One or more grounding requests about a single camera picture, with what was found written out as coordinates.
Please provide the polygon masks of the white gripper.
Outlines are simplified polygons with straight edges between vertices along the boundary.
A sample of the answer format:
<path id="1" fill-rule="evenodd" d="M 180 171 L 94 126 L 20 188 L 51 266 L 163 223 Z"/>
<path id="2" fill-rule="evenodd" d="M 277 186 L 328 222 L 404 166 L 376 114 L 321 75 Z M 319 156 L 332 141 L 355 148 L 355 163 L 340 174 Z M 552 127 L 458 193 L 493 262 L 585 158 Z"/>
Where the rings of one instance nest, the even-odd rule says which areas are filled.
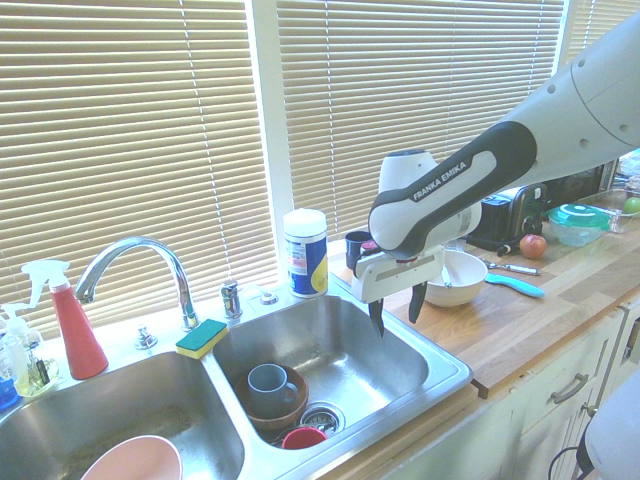
<path id="1" fill-rule="evenodd" d="M 400 262 L 393 256 L 379 252 L 356 261 L 351 280 L 351 293 L 362 303 L 368 304 L 369 317 L 384 337 L 384 298 L 412 287 L 408 308 L 409 322 L 415 324 L 420 315 L 426 283 L 440 275 L 445 260 L 442 245 L 421 252 L 414 260 Z"/>

